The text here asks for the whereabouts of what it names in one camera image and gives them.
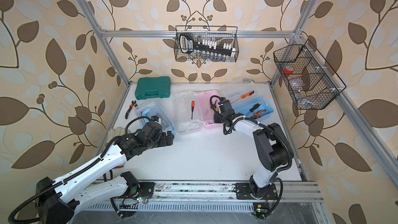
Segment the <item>pink toolbox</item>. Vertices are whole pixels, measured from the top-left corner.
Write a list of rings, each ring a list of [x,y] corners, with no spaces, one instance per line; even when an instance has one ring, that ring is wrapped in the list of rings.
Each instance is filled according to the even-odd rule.
[[[186,91],[174,94],[176,126],[180,134],[191,134],[202,129],[211,130],[222,127],[222,124],[214,123],[214,111],[210,107],[210,97],[213,95],[215,96],[212,100],[214,103],[216,97],[219,97],[216,90]],[[191,120],[192,101],[195,101],[195,108]]]

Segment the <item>light blue toolbox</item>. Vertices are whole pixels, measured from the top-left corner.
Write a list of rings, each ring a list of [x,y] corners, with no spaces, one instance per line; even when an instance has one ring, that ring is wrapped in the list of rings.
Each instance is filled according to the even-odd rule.
[[[233,101],[240,98],[241,95],[253,90],[255,91],[255,93],[252,96],[246,97],[245,99],[233,103]],[[265,116],[259,119],[255,119],[258,122],[269,118],[274,112],[274,109],[270,106],[270,104],[260,95],[259,88],[255,85],[253,80],[249,78],[243,78],[234,82],[227,83],[221,86],[221,91],[222,95],[230,101],[236,113],[244,114],[246,117],[252,119],[254,113],[260,110],[266,110],[267,114]],[[261,106],[253,113],[249,113],[249,110],[257,103],[261,103]]]

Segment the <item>blue clear-lid toolbox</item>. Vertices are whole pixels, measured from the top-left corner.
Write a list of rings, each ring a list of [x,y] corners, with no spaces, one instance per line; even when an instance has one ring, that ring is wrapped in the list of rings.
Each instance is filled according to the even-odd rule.
[[[153,116],[157,116],[157,121],[162,126],[163,132],[171,131],[174,135],[176,134],[175,124],[156,100],[148,100],[139,104],[135,113],[137,117],[146,116],[151,119]]]

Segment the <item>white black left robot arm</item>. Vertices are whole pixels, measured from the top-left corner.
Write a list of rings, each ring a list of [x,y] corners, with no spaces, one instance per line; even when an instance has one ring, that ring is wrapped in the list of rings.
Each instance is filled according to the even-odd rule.
[[[100,176],[144,151],[173,145],[172,131],[163,132],[156,121],[147,122],[133,133],[116,136],[103,152],[79,168],[54,180],[45,177],[36,185],[36,194],[16,207],[10,224],[67,224],[75,214],[106,199],[117,197],[140,201],[144,190],[131,172],[92,185]]]

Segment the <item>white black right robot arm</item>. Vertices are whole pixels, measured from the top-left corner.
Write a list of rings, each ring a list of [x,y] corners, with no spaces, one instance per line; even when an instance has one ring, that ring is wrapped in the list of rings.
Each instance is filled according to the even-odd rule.
[[[224,97],[213,95],[209,103],[214,112],[214,122],[223,124],[224,135],[240,132],[255,143],[260,166],[249,180],[252,197],[260,199],[276,182],[282,184],[279,175],[292,167],[294,153],[281,126],[277,123],[261,124],[236,113],[230,101]]]

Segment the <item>black yellow long screwdriver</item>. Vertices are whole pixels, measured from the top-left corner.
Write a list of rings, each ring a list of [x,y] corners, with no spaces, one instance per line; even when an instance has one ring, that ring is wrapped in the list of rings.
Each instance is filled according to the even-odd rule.
[[[258,109],[261,106],[261,103],[255,104],[250,110],[249,113],[253,113],[256,109]]]

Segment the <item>orange black needle-nose pliers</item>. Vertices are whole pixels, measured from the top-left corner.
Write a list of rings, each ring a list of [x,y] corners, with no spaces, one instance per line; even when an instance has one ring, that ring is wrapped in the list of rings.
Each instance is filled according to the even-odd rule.
[[[267,114],[266,110],[260,110],[252,116],[252,119],[259,119]]]

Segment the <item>small red screwdriver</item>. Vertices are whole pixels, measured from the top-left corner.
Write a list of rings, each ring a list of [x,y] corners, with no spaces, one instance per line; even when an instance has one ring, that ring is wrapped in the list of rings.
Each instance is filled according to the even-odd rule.
[[[194,108],[195,108],[195,101],[192,101],[191,102],[191,120],[193,119]]]

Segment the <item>orange black cutting pliers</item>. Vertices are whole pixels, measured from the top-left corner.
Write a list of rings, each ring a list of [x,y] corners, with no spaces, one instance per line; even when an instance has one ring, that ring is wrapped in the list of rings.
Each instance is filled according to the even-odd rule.
[[[130,103],[126,113],[125,113],[125,119],[127,120],[129,118],[129,114],[132,111],[133,108],[135,108],[137,106],[137,102],[134,100]]]

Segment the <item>green plastic tool case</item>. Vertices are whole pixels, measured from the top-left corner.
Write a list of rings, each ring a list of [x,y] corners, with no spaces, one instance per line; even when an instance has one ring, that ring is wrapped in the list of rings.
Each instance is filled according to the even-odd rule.
[[[171,95],[171,79],[168,76],[145,77],[137,82],[135,97],[137,100],[168,98]]]

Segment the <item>red tape roll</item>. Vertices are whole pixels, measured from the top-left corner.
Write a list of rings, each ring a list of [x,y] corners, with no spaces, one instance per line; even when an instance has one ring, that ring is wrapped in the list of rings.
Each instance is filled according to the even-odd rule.
[[[284,74],[286,75],[292,75],[294,73],[294,67],[287,65],[284,70],[283,70]]]

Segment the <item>black socket wrench set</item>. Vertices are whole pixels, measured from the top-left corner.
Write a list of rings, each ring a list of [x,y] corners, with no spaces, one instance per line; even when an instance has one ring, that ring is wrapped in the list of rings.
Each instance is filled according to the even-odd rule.
[[[178,47],[182,53],[188,55],[194,54],[198,51],[221,54],[222,56],[234,56],[237,53],[237,48],[235,48],[231,43],[218,43],[215,40],[202,39],[199,36],[193,36],[189,33],[179,34]]]

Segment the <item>orange handled flat screwdriver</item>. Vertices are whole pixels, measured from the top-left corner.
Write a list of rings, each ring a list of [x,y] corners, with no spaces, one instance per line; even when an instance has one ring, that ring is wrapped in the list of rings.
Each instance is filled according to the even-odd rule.
[[[250,92],[248,92],[248,93],[245,93],[245,94],[241,95],[240,98],[238,98],[237,100],[233,101],[233,103],[236,102],[236,101],[245,99],[246,97],[252,96],[254,93],[255,93],[254,90],[253,90],[253,91],[250,91]]]

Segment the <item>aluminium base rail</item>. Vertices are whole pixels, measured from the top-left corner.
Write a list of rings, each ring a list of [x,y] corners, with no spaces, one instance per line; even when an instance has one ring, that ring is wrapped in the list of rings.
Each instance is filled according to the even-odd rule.
[[[159,212],[251,212],[261,203],[324,202],[316,183],[275,182],[259,196],[254,196],[247,181],[172,181],[142,180],[141,191],[131,198],[114,198],[122,211]]]

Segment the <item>aluminium frame post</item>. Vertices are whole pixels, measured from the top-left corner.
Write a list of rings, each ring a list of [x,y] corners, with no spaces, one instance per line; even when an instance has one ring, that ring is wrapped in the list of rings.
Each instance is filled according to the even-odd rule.
[[[110,63],[114,66],[114,69],[120,76],[121,81],[123,82],[124,85],[129,87],[130,80],[128,79],[124,69],[122,68],[110,43],[102,35],[102,29],[101,29],[99,23],[97,22],[94,13],[91,11],[91,8],[89,7],[88,2],[86,0],[75,0],[75,1],[76,1],[77,5],[79,6],[79,8],[81,9],[81,11],[83,12],[83,15],[85,16],[86,21],[88,22],[90,28],[93,30],[94,35],[98,39],[100,45],[103,47],[106,54],[108,55]]]

